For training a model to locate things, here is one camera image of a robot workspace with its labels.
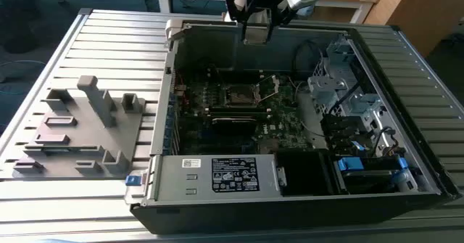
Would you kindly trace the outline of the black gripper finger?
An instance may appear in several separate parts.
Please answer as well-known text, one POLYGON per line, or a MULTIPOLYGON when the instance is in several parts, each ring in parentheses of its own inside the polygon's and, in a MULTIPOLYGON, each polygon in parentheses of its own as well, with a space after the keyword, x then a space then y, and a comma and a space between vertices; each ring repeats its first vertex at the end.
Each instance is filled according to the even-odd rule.
POLYGON ((231 20, 242 24, 242 41, 246 41, 246 31, 250 19, 247 0, 226 0, 226 3, 231 20))
POLYGON ((267 41, 271 40, 274 29, 282 25, 287 25, 295 18, 296 10, 288 5, 288 0, 283 0, 278 5, 267 10, 267 41))

